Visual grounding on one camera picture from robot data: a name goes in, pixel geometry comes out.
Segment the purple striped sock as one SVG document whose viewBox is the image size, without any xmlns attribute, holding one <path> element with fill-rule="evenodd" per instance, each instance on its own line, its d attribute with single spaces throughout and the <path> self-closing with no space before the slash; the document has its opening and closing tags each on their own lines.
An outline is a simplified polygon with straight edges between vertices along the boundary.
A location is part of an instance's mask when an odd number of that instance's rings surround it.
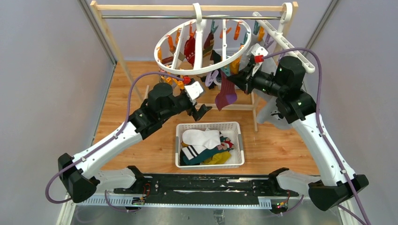
<svg viewBox="0 0 398 225">
<path fill-rule="evenodd" d="M 223 71 L 221 72 L 221 77 L 221 90 L 215 97 L 215 105 L 219 111 L 237 101 L 234 83 L 227 79 Z"/>
</svg>

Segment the round white clip hanger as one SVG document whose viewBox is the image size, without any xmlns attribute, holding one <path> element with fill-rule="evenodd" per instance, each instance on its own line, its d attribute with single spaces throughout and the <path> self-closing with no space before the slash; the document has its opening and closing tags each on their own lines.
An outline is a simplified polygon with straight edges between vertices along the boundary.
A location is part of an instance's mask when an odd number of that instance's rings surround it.
<svg viewBox="0 0 398 225">
<path fill-rule="evenodd" d="M 157 62 L 158 66 L 171 74 L 175 75 L 200 75 L 205 74 L 210 71 L 217 70 L 219 68 L 229 68 L 230 64 L 237 64 L 240 61 L 242 54 L 249 49 L 249 45 L 251 42 L 251 32 L 252 29 L 250 26 L 244 21 L 239 19 L 221 19 L 222 20 L 222 30 L 220 38 L 222 39 L 222 60 L 219 63 L 209 65 L 207 67 L 202 66 L 203 60 L 203 46 L 204 42 L 209 34 L 209 32 L 217 31 L 218 27 L 215 26 L 216 19 L 202 19 L 204 16 L 202 14 L 203 10 L 206 10 L 204 6 L 201 6 L 199 3 L 193 3 L 193 10 L 195 11 L 196 19 L 191 19 L 187 22 L 180 24 L 175 27 L 171 31 L 169 31 L 164 37 L 162 37 L 154 50 L 154 58 Z M 236 23 L 236 34 L 234 35 L 234 40 L 240 35 L 240 28 L 245 28 L 245 37 L 239 51 L 232 56 L 226 55 L 227 50 L 227 21 L 233 21 Z M 194 36 L 195 43 L 195 62 L 194 66 L 192 66 L 186 59 L 182 62 L 180 68 L 176 68 L 176 63 L 178 60 L 179 53 L 184 53 L 184 45 L 185 42 L 189 39 L 189 36 Z M 162 59 L 174 56 L 171 67 L 167 67 L 162 64 Z"/>
</svg>

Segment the brown beige patterned sock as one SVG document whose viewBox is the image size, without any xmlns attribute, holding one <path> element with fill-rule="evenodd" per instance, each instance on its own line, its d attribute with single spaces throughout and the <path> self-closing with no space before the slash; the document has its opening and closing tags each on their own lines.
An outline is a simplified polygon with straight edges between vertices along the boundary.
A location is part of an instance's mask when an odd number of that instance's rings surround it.
<svg viewBox="0 0 398 225">
<path fill-rule="evenodd" d="M 165 66 L 167 66 L 167 67 L 171 67 L 171 65 L 172 65 L 172 62 L 173 62 L 173 59 L 174 59 L 174 56 L 172 55 L 172 56 L 169 56 L 169 57 L 166 57 L 166 58 L 163 58 L 162 59 L 162 64 L 163 65 L 165 65 Z M 178 55 L 178 60 L 177 60 L 177 63 L 176 63 L 176 68 L 180 68 L 181 67 L 181 64 L 182 64 L 182 62 L 185 60 L 185 56 L 184 56 L 184 54 L 183 53 L 179 53 L 179 55 Z M 165 81 L 164 81 L 164 76 L 162 76 L 162 75 L 160 75 L 159 76 L 159 82 L 161 82 L 161 83 L 164 83 Z"/>
</svg>

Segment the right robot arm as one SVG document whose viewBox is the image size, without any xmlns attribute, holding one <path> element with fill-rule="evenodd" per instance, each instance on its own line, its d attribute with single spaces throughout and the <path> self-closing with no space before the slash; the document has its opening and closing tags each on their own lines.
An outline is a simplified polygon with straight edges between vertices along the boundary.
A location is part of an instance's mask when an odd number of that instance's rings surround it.
<svg viewBox="0 0 398 225">
<path fill-rule="evenodd" d="M 247 94 L 258 90 L 269 95 L 267 110 L 279 114 L 280 122 L 286 121 L 297 131 L 320 171 L 319 176 L 309 176 L 280 168 L 269 175 L 269 191 L 274 195 L 286 190 L 307 195 L 318 209 L 326 211 L 368 186 L 367 177 L 357 174 L 332 143 L 316 113 L 314 99 L 302 90 L 306 73 L 302 62 L 284 56 L 270 74 L 254 69 L 260 62 L 262 56 L 252 56 L 248 65 L 238 74 L 228 76 L 228 80 Z"/>
</svg>

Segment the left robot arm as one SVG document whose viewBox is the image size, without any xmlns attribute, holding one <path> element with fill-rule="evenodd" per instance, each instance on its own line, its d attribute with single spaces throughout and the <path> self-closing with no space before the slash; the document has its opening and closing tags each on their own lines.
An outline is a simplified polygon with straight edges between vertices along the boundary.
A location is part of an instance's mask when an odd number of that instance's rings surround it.
<svg viewBox="0 0 398 225">
<path fill-rule="evenodd" d="M 204 93 L 196 81 L 186 85 L 178 96 L 173 95 L 172 86 L 156 84 L 148 92 L 140 108 L 127 117 L 114 132 L 90 148 L 73 156 L 65 153 L 58 158 L 59 178 L 71 200 L 80 203 L 95 192 L 115 188 L 127 188 L 132 193 L 143 190 L 142 174 L 133 166 L 122 170 L 101 171 L 101 167 L 132 145 L 146 139 L 172 116 L 186 111 L 195 121 L 210 110 L 202 105 L 196 110 L 196 99 Z"/>
</svg>

